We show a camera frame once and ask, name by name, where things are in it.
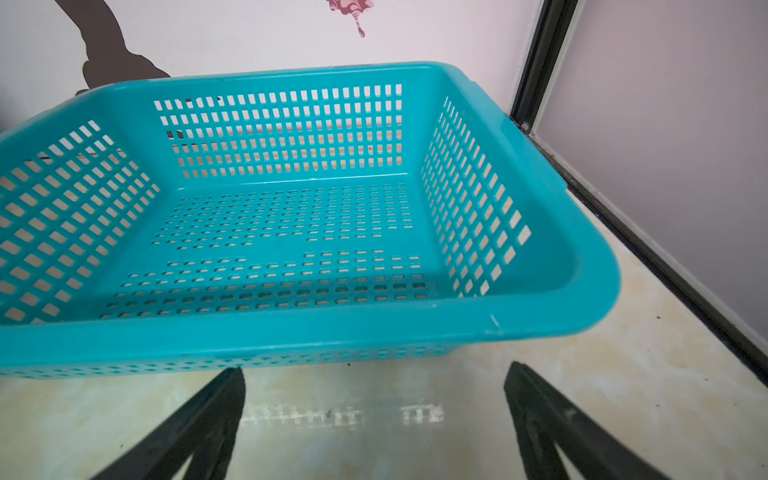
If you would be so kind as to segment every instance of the basket side wall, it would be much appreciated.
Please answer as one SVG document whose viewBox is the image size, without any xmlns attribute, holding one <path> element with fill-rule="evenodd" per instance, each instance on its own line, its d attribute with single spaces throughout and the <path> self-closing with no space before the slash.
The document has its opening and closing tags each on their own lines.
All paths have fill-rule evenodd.
<svg viewBox="0 0 768 480">
<path fill-rule="evenodd" d="M 0 325 L 71 318 L 161 188 L 104 109 L 75 98 L 0 138 Z"/>
<path fill-rule="evenodd" d="M 415 173 L 439 68 L 332 68 L 119 85 L 112 108 L 172 188 Z"/>
<path fill-rule="evenodd" d="M 468 102 L 474 88 L 444 85 L 419 176 L 451 288 L 483 296 L 564 285 L 575 275 L 576 254 L 516 165 L 539 159 L 502 147 L 501 125 L 488 124 Z"/>
</svg>

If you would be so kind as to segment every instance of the brown silhouette decal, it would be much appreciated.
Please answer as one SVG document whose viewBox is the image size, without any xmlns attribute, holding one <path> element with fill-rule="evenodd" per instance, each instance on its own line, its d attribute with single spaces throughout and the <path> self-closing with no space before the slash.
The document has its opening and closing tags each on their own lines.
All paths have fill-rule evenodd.
<svg viewBox="0 0 768 480">
<path fill-rule="evenodd" d="M 170 77 L 145 57 L 128 51 L 118 20 L 104 0 L 56 0 L 56 3 L 80 28 L 88 55 L 83 64 L 83 77 L 89 88 L 126 80 Z"/>
</svg>

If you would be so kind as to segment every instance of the plastic basket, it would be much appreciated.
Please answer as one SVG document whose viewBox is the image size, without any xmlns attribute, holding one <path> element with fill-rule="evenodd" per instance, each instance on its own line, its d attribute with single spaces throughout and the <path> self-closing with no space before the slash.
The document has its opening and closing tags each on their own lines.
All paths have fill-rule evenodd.
<svg viewBox="0 0 768 480">
<path fill-rule="evenodd" d="M 357 361 L 574 333 L 619 290 L 458 69 L 133 81 L 0 143 L 0 374 Z"/>
</svg>

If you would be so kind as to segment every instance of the beige tile floor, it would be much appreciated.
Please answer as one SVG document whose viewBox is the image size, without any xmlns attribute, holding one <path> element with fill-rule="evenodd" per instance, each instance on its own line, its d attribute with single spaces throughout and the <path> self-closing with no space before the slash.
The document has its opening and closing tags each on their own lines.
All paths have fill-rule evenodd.
<svg viewBox="0 0 768 480">
<path fill-rule="evenodd" d="M 536 369 L 673 478 L 768 478 L 768 389 L 607 229 L 623 288 L 585 333 L 433 359 L 248 369 L 227 478 L 524 478 L 502 392 Z M 212 372 L 0 380 L 3 478 L 88 478 Z"/>
</svg>

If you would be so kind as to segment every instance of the white wall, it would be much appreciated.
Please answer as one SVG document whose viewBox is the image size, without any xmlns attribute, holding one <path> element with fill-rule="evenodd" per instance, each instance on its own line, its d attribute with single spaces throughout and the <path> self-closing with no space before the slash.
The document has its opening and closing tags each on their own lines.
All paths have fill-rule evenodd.
<svg viewBox="0 0 768 480">
<path fill-rule="evenodd" d="M 766 88 L 765 0 L 586 0 L 534 129 L 763 346 Z"/>
<path fill-rule="evenodd" d="M 541 0 L 376 0 L 353 19 L 324 0 L 107 0 L 128 50 L 173 77 L 444 61 L 506 111 Z M 87 87 L 79 30 L 54 0 L 0 6 L 0 131 Z"/>
</svg>

